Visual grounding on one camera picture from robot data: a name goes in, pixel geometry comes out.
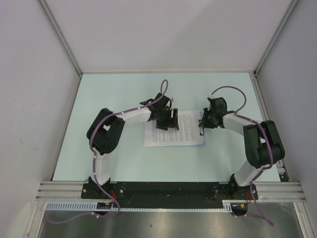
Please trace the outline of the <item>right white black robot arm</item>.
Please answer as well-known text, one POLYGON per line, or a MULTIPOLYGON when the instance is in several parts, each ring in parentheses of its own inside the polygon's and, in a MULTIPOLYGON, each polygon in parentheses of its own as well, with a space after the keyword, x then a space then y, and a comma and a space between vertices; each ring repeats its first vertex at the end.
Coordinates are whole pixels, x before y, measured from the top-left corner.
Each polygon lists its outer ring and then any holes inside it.
POLYGON ((210 105, 203 109, 199 123, 202 129, 224 128, 243 136, 246 162, 228 182, 228 193, 241 199, 246 192, 252 194, 252 183, 261 174, 285 157, 285 150, 276 125, 271 120, 259 122, 227 109, 223 97, 208 97, 210 105))

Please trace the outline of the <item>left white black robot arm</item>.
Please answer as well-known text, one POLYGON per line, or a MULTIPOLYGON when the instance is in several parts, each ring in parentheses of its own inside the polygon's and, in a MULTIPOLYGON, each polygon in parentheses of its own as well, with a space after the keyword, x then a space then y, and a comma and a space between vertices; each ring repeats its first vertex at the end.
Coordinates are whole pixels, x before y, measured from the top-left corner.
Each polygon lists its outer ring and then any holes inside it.
POLYGON ((139 106, 114 113, 104 108, 87 131, 89 146, 93 153, 93 170, 90 179, 94 182, 92 192, 98 198, 109 194, 109 164, 112 152, 119 144, 123 130, 141 122, 154 121, 156 128, 167 131, 179 130, 178 109, 172 107, 172 99, 158 93, 154 99, 148 99, 139 106))

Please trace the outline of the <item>metal clipboard clip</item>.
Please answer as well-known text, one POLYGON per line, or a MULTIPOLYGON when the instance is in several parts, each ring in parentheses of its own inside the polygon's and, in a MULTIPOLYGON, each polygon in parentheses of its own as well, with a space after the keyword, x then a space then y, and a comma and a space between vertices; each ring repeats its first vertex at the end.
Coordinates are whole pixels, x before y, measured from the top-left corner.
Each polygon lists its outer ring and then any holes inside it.
POLYGON ((204 125, 203 125, 203 120, 202 119, 199 120, 198 127, 199 127, 199 130, 200 130, 200 136, 204 136, 205 132, 204 132, 204 125))

